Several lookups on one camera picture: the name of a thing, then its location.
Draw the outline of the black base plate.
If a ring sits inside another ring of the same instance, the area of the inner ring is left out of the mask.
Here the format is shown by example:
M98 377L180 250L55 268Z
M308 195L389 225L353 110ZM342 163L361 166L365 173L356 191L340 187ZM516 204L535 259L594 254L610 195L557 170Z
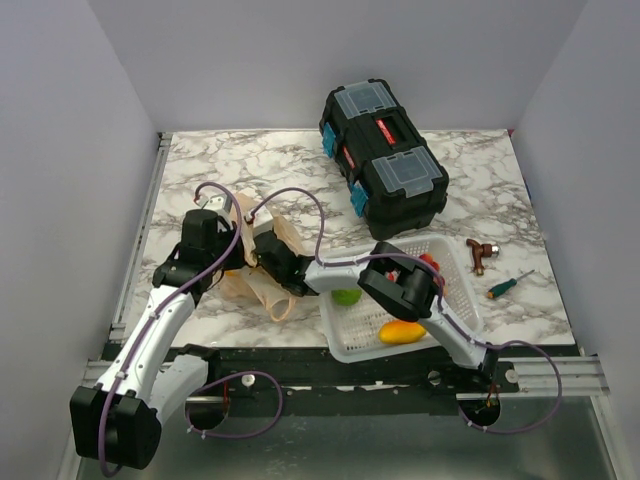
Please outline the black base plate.
M206 359L208 379L227 379L236 417L265 417L283 390L285 416L452 416L460 408L476 423L494 422L499 402L511 394L567 396L586 360L574 347L552 347L551 359L524 347L497 355L489 384L472 385L455 373L441 347L341 363L326 348L170 348L164 362L188 354Z

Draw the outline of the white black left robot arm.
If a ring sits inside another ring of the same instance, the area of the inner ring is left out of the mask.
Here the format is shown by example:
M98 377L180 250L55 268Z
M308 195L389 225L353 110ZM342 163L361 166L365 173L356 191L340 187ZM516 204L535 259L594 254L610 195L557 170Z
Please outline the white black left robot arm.
M220 368L197 355L186 355L166 372L160 367L215 273L244 264L238 231L227 207L186 213L180 240L154 271L147 306L131 336L95 385L80 386L71 397L79 456L104 467L144 469L164 422L187 395L209 395L220 387Z

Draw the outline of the green fake lime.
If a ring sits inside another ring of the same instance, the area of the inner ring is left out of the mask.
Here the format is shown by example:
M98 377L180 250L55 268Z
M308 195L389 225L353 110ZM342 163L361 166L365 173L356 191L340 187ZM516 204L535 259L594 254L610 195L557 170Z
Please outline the green fake lime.
M356 305L362 297L360 289L340 289L331 292L333 302L342 307L350 307Z

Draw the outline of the white plastic basket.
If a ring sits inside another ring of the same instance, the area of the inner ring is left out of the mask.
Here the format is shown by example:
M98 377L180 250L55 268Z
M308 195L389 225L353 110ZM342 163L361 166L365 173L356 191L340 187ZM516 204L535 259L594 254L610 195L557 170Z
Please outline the white plastic basket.
M431 254L445 279L444 301L450 314L464 322L470 332L480 335L484 328L480 305L454 241L447 236L430 233L393 238L390 243L409 255ZM329 293L321 294L318 301L329 350L342 363L399 355L439 345L437 339L429 334L409 344L382 343L379 330L393 317L366 293L352 306L336 304Z

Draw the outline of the brown metal fitting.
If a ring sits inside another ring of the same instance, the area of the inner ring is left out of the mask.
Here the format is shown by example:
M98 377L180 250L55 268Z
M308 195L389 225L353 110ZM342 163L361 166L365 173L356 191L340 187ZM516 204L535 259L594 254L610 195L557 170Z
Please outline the brown metal fitting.
M465 244L471 250L473 273L476 276L484 275L485 267L483 260L485 258L497 257L501 252L500 246L497 244L480 243L472 238L467 238Z

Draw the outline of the translucent orange plastic bag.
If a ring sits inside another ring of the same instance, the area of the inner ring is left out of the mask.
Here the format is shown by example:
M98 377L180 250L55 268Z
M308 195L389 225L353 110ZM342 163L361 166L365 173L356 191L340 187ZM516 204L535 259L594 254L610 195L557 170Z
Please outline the translucent orange plastic bag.
M275 234L296 254L303 254L305 249L296 228L272 207L263 207L258 216L269 214L274 219ZM254 299L262 303L265 310L275 322L286 319L297 302L297 298L281 287L267 272L257 266L255 256L245 255L250 260L248 267L224 273L219 284L225 299Z

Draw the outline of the green handled screwdriver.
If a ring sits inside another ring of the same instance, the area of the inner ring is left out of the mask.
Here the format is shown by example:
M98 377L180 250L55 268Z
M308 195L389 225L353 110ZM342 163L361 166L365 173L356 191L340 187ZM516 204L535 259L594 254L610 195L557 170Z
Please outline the green handled screwdriver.
M496 299L505 293L507 293L510 289L515 287L519 281L525 279L529 275L533 274L534 270L527 271L526 273L521 274L518 277L512 277L509 280L506 280L502 283L499 283L487 291L487 297L490 299Z

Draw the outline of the red fake lychee bunch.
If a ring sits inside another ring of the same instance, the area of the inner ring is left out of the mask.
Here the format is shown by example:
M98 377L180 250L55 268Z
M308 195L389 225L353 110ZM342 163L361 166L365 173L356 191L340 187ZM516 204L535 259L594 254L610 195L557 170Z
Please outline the red fake lychee bunch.
M423 253L419 256L419 258L423 261L425 261L426 263L428 263L431 267L433 267L437 272L440 272L440 265L438 262L436 262L433 258L433 256L429 253ZM400 276L400 271L398 269L392 270L390 272L387 272L385 274L386 278L391 280L392 282L396 282ZM438 286L444 286L444 282L443 280L439 279L439 278L435 278L434 282L438 285Z

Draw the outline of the orange yellow fake mango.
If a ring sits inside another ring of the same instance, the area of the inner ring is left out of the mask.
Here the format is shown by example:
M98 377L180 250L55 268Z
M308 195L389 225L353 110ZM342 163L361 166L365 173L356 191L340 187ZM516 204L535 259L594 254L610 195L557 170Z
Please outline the orange yellow fake mango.
M381 326L378 339L387 345L404 345L415 343L426 334L426 329L418 323L393 320Z

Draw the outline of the black plastic toolbox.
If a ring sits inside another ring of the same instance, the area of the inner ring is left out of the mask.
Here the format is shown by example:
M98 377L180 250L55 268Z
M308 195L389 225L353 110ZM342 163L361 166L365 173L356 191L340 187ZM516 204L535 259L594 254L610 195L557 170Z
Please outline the black plastic toolbox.
M324 153L346 179L371 236L429 226L447 203L449 175L383 79L332 90L319 122Z

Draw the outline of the aluminium frame rail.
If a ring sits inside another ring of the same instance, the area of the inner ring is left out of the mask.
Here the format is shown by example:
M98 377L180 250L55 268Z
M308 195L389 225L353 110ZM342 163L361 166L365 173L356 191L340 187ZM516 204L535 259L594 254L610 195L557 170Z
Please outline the aluminium frame rail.
M455 410L467 426L494 433L505 396L537 396L560 404L567 396L603 396L606 378L595 357L552 357L534 347L528 357L505 358L459 318L444 299L444 279L426 262L378 243L341 260L295 255L255 210L243 212L232 192L194 193L180 242L153 278L144 316L113 363L70 400L78 455L99 461L105 476L122 468L144 469L155 456L169 417L182 410L189 428L205 438L220 436L231 413L255 415L266 392L278 400L301 391L297 413L310 415L398 412L408 391L425 398L425 411ZM441 345L429 358L413 358L393 372L385 356L337 362L313 373L299 349L270 352L284 369L231 371L239 350L199 345L173 351L171 344L214 281L247 263L251 244L259 263L287 291L325 294L334 287L360 287L386 312L423 327Z

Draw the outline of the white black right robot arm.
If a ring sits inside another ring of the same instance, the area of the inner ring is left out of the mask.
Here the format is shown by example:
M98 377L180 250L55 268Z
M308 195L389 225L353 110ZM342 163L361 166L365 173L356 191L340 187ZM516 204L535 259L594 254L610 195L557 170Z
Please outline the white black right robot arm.
M316 296L333 357L342 363L441 346L469 390L496 380L497 355L454 243L438 234L380 241L316 260L275 233L256 240L259 265L297 296Z

